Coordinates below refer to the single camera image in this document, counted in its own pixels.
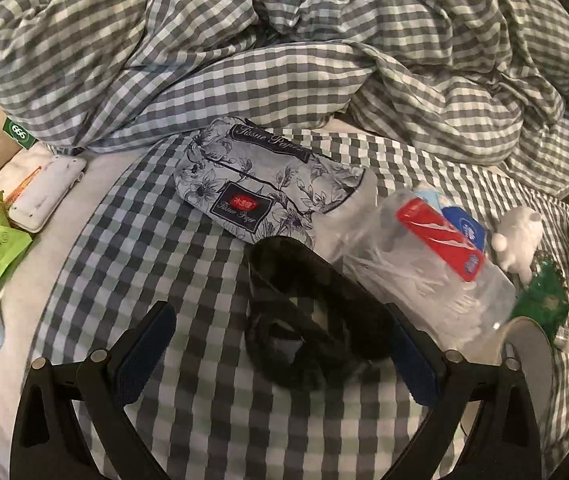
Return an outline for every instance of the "black label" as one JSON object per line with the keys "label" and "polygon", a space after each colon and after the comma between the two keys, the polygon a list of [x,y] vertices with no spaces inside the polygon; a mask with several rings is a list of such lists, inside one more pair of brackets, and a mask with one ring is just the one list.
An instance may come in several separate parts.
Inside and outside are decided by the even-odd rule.
{"label": "black label", "polygon": [[250,142],[257,146],[261,146],[270,152],[279,153],[280,155],[292,155],[305,164],[309,162],[311,150],[285,139],[283,136],[270,134],[266,130],[247,126],[246,124],[234,124],[230,129],[231,139],[241,140],[242,142]]}
{"label": "black label", "polygon": [[255,234],[273,205],[272,199],[244,189],[235,182],[227,182],[213,203],[211,213]]}

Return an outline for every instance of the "metal screw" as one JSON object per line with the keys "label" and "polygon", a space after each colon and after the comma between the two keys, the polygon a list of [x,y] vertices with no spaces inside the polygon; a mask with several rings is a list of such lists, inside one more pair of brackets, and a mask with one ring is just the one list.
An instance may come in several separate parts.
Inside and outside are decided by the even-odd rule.
{"label": "metal screw", "polygon": [[507,366],[507,368],[513,370],[514,372],[520,370],[520,363],[518,362],[517,359],[514,359],[513,357],[506,358],[505,365]]}
{"label": "metal screw", "polygon": [[106,350],[96,350],[94,352],[91,352],[91,360],[95,363],[101,363],[106,359],[107,355],[108,354],[106,353]]}
{"label": "metal screw", "polygon": [[463,355],[457,350],[447,350],[445,352],[445,357],[450,363],[461,363],[465,360]]}
{"label": "metal screw", "polygon": [[41,368],[44,368],[45,364],[46,364],[46,359],[44,357],[39,357],[35,359],[34,362],[31,363],[31,368],[33,368],[34,370],[40,370]]}

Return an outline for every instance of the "white figurine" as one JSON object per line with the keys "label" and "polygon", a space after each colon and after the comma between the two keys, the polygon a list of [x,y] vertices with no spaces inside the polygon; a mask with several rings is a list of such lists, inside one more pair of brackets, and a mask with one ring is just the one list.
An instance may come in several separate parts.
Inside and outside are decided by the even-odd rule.
{"label": "white figurine", "polygon": [[523,285],[528,285],[532,278],[533,254],[542,238],[540,213],[519,206],[507,211],[500,219],[491,246],[498,253],[500,268],[504,272],[517,272]]}

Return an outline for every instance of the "checkered blanket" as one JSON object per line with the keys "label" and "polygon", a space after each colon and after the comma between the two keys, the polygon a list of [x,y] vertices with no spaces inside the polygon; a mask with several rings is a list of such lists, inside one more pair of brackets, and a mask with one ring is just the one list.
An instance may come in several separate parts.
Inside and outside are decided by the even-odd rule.
{"label": "checkered blanket", "polygon": [[569,16],[556,0],[0,0],[0,104],[98,152],[220,115],[364,129],[569,191]]}
{"label": "checkered blanket", "polygon": [[[442,162],[379,136],[277,130],[344,164],[369,167],[387,196],[427,181],[494,230],[508,209],[543,216],[542,248],[569,288],[569,206],[475,166]],[[380,478],[424,415],[391,362],[342,389],[295,395],[254,372],[245,352],[245,244],[178,195],[174,172],[190,142],[162,140],[123,174],[75,243],[45,309],[32,358],[84,359],[113,345],[156,300],[173,304],[178,329],[139,402],[133,425],[173,479]],[[554,353],[543,432],[545,467],[569,449],[569,354]],[[100,469],[115,473],[79,408]],[[457,433],[440,467],[463,446]]]}

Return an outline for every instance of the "white phone case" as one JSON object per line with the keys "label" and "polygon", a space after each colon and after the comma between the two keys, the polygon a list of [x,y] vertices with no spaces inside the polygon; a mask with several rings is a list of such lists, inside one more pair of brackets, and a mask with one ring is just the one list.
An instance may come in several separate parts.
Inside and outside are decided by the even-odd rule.
{"label": "white phone case", "polygon": [[41,231],[65,195],[81,181],[86,165],[77,156],[54,156],[11,206],[8,217],[25,231]]}

